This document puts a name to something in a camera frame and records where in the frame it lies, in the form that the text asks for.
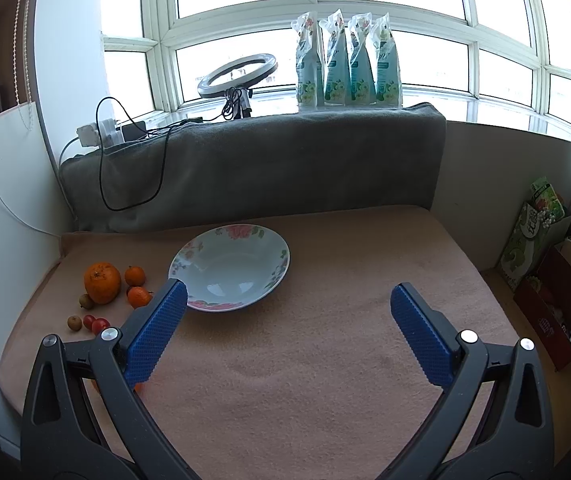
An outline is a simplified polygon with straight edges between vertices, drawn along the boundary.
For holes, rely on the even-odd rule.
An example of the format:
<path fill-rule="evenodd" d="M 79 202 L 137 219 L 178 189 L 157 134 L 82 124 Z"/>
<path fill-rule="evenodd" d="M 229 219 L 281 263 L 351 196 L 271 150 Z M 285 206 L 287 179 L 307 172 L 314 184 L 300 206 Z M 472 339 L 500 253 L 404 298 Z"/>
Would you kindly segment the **oval red cherry tomato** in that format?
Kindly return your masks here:
<path fill-rule="evenodd" d="M 110 327 L 111 327 L 110 322 L 105 318 L 95 318 L 92 321 L 92 325 L 90 325 L 92 333 L 94 333 L 96 336 L 100 335 L 103 332 L 103 330 L 106 330 L 107 328 Z"/>

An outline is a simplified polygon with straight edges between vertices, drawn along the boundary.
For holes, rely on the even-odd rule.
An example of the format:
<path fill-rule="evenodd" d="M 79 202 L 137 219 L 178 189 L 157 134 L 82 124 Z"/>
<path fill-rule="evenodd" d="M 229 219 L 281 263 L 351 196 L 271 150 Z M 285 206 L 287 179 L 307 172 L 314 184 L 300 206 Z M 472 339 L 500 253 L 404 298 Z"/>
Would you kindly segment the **brown longan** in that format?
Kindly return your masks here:
<path fill-rule="evenodd" d="M 66 324 L 72 332 L 79 332 L 83 327 L 82 319 L 77 315 L 69 316 L 66 320 Z"/>
<path fill-rule="evenodd" d="M 95 307 L 94 300 L 92 300 L 92 298 L 87 294 L 80 296 L 78 302 L 80 303 L 80 307 L 84 310 L 92 310 Z"/>

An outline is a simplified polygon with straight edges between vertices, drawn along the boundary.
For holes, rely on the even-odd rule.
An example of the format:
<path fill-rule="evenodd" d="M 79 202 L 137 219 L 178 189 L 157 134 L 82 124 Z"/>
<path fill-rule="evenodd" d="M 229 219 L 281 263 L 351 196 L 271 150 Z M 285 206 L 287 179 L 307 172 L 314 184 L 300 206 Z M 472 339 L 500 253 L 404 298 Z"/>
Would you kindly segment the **round red cherry tomato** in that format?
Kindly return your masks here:
<path fill-rule="evenodd" d="M 84 326 L 88 329 L 91 330 L 92 329 L 92 323 L 95 322 L 96 318 L 93 315 L 85 315 L 83 318 L 83 324 Z"/>

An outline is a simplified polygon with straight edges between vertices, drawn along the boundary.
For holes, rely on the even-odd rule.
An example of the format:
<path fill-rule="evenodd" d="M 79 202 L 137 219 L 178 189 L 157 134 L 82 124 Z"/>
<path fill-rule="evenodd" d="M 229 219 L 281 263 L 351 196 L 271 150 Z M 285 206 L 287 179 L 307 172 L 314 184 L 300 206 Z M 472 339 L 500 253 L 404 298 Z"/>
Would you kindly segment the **large rough orange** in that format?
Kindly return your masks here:
<path fill-rule="evenodd" d="M 121 273 L 110 262 L 97 262 L 84 273 L 86 294 L 95 304 L 110 304 L 121 291 Z"/>

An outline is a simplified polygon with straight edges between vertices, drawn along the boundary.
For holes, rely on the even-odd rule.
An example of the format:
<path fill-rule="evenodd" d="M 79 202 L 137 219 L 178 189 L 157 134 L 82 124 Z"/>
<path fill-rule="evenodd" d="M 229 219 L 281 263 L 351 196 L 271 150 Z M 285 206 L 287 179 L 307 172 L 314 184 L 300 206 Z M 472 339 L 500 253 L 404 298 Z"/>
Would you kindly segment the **small tangerine with stem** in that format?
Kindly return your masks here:
<path fill-rule="evenodd" d="M 129 266 L 124 272 L 124 280 L 129 287 L 142 287 L 146 284 L 147 274 L 141 266 Z"/>

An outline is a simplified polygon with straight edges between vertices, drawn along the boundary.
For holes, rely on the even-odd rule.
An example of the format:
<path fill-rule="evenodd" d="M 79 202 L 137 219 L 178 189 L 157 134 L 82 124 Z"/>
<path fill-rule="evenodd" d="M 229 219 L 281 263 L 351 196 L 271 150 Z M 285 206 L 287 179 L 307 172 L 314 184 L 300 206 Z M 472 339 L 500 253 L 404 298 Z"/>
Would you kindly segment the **smooth bright orange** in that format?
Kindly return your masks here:
<path fill-rule="evenodd" d="M 127 382 L 108 382 L 107 384 L 101 385 L 97 379 L 92 379 L 90 383 L 92 384 L 92 387 L 94 387 L 94 389 L 100 394 L 104 394 L 106 392 L 126 391 L 126 390 L 130 392 L 139 393 L 142 390 L 142 387 L 144 386 L 141 384 L 141 382 L 137 382 L 133 386 L 128 385 Z"/>

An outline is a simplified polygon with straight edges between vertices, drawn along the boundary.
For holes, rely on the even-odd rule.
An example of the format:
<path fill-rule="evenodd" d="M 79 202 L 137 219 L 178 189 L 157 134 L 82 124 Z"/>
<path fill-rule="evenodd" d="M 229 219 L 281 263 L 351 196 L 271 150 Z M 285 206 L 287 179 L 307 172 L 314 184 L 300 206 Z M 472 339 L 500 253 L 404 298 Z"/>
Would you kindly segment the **brown cardboard box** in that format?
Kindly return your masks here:
<path fill-rule="evenodd" d="M 571 363 L 571 240 L 550 248 L 513 299 L 558 372 Z"/>

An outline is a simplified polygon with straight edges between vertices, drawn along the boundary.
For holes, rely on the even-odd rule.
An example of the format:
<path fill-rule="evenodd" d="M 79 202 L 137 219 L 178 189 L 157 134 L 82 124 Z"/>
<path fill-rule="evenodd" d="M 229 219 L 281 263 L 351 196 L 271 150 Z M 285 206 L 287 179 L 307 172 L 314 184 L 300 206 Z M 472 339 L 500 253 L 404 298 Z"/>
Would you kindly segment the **white power strip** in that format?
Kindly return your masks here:
<path fill-rule="evenodd" d="M 83 148 L 103 146 L 112 148 L 125 142 L 123 133 L 113 118 L 103 119 L 98 124 L 88 124 L 76 129 L 80 145 Z"/>

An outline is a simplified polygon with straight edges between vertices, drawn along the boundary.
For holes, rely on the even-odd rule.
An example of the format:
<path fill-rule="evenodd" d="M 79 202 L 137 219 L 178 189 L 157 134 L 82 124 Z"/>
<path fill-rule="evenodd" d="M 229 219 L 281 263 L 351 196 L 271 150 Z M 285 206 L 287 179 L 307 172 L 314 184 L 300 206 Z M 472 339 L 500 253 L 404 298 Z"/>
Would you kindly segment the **floral white ceramic plate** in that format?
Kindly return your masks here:
<path fill-rule="evenodd" d="M 280 234 L 266 226 L 237 223 L 189 240 L 174 255 L 168 276 L 186 285 L 189 308 L 231 312 L 273 292 L 290 261 L 290 248 Z"/>

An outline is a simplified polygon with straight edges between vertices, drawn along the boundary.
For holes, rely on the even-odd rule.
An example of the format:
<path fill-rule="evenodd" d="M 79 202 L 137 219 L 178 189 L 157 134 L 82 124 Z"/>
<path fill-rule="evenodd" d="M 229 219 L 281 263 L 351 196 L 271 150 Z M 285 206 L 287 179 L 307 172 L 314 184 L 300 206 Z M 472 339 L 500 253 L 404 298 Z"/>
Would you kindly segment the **black power adapter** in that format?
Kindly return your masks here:
<path fill-rule="evenodd" d="M 148 134 L 145 122 L 127 122 L 121 126 L 121 132 L 125 142 L 144 139 Z"/>

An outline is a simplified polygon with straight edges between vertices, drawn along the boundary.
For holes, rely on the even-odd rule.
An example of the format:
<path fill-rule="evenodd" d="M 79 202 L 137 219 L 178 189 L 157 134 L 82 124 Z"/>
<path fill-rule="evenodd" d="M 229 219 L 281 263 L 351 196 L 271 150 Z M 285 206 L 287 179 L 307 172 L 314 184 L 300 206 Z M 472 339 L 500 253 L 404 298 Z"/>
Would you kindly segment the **green printed carton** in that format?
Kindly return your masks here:
<path fill-rule="evenodd" d="M 565 237 L 570 225 L 571 214 L 551 182 L 546 177 L 535 180 L 496 266 L 513 292 L 549 246 Z"/>

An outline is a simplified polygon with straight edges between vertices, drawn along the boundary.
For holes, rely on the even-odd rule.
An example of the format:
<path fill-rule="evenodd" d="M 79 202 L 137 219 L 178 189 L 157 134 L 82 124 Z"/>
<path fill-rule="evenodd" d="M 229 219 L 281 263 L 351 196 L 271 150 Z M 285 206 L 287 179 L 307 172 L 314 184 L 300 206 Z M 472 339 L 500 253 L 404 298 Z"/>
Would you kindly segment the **grey folded blanket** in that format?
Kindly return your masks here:
<path fill-rule="evenodd" d="M 185 126 L 64 162 L 80 231 L 139 233 L 433 203 L 446 140 L 431 104 L 331 108 Z"/>

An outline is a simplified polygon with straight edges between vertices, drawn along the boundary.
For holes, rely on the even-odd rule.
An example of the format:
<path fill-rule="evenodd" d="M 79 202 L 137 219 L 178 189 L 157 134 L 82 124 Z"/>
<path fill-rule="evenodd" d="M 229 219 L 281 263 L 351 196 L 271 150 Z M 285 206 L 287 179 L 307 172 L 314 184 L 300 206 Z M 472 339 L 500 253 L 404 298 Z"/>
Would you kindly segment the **refill pouch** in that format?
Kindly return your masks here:
<path fill-rule="evenodd" d="M 348 98 L 349 69 L 345 21 L 342 11 L 321 20 L 319 25 L 325 38 L 325 87 L 323 98 L 325 104 L 344 105 Z"/>
<path fill-rule="evenodd" d="M 390 107 L 403 106 L 400 62 L 389 13 L 373 22 L 370 39 L 374 48 L 375 102 Z"/>
<path fill-rule="evenodd" d="M 374 81 L 366 41 L 372 25 L 370 13 L 355 14 L 348 22 L 349 84 L 351 104 L 374 102 Z"/>
<path fill-rule="evenodd" d="M 296 101 L 299 110 L 316 110 L 323 105 L 322 66 L 319 58 L 317 16 L 306 12 L 291 22 L 297 33 L 295 52 Z"/>

